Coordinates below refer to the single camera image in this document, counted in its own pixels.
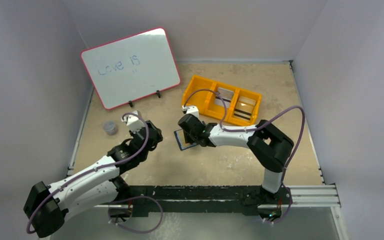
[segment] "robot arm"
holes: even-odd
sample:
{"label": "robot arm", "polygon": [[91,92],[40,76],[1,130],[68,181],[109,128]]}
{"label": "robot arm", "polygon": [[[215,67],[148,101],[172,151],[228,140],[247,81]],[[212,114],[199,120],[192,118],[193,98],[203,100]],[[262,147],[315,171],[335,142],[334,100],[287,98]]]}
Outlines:
{"label": "robot arm", "polygon": [[[52,192],[57,191],[38,209],[32,219],[31,224],[40,238],[53,234],[65,221],[84,210],[126,197],[125,192],[119,192],[119,189],[126,184],[120,175],[145,161],[148,152],[157,147],[157,144],[163,140],[163,136],[161,130],[156,128],[151,121],[146,121],[148,141],[144,149],[130,161],[114,165],[115,162],[123,161],[136,153],[146,138],[145,125],[137,117],[127,116],[123,121],[130,129],[132,138],[113,147],[97,162],[68,178],[49,185],[45,185],[41,181],[31,188],[23,208],[28,218],[31,218],[39,204]],[[81,176],[82,173],[90,170],[94,171]],[[72,179],[75,181],[64,188],[64,184]]]}
{"label": "robot arm", "polygon": [[288,136],[273,124],[259,131],[247,131],[263,125],[267,120],[261,120],[257,125],[229,126],[229,129],[243,131],[228,132],[217,123],[203,124],[195,106],[186,107],[183,112],[186,114],[178,121],[178,125],[183,129],[187,141],[202,147],[236,146],[250,149],[264,167],[261,187],[272,194],[278,192],[285,163],[294,146]]}

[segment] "gray wall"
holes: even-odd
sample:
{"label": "gray wall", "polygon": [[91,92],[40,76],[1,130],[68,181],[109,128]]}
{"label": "gray wall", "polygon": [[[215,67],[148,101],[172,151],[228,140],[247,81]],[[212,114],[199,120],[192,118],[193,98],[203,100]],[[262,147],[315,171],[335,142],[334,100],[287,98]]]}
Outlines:
{"label": "gray wall", "polygon": [[329,0],[294,63],[351,238],[384,239],[384,0]]}
{"label": "gray wall", "polygon": [[33,184],[64,177],[91,84],[60,0],[0,0],[0,239],[27,236]]}
{"label": "gray wall", "polygon": [[177,60],[293,59],[327,0],[64,0],[90,47],[155,27]]}

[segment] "whiteboard stand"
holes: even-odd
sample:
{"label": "whiteboard stand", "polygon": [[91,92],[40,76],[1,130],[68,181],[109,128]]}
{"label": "whiteboard stand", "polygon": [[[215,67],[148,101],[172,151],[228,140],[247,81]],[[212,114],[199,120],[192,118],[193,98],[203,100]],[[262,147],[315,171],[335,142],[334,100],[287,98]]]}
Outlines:
{"label": "whiteboard stand", "polygon": [[159,27],[81,52],[105,109],[110,110],[180,84],[166,31]]}

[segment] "tabletop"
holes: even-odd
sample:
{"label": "tabletop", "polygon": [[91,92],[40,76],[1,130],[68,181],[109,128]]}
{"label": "tabletop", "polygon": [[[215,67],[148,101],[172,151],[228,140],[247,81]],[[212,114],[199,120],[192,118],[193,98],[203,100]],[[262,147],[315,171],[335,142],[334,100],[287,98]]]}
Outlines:
{"label": "tabletop", "polygon": [[[282,110],[300,105],[294,76],[289,63],[179,63],[179,86],[156,95],[106,110],[94,92],[82,129],[76,153],[74,172],[77,173],[98,161],[102,156],[130,138],[120,118],[124,113],[138,110],[145,120],[151,120],[161,129],[163,141],[148,154],[146,161],[122,176],[129,185],[260,185],[264,168],[247,148],[219,146],[200,147],[180,151],[174,131],[180,129],[178,120],[183,116],[182,96],[193,75],[202,76],[262,95],[258,120],[274,117]],[[301,112],[294,109],[273,122],[295,143],[301,127]],[[205,123],[218,123],[217,119],[200,116]],[[115,121],[118,133],[107,135],[106,121]],[[319,167],[307,126],[299,148],[292,159],[284,180],[286,185],[321,185]]]}

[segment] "yellow tray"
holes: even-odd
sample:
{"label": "yellow tray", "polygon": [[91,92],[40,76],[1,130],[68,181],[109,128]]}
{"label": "yellow tray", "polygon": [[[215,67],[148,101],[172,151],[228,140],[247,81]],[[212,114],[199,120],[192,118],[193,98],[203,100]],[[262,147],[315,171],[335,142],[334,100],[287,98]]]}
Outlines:
{"label": "yellow tray", "polygon": [[[224,122],[237,126],[254,124],[258,116],[261,94],[202,76],[194,75],[192,77],[186,91],[183,93],[181,104],[184,105],[186,99],[196,90],[210,89],[217,92],[219,87],[234,92]],[[201,115],[221,120],[225,110],[223,106],[215,104],[215,100],[216,95],[214,93],[210,91],[199,91],[189,99],[187,105],[195,105],[198,107]]]}

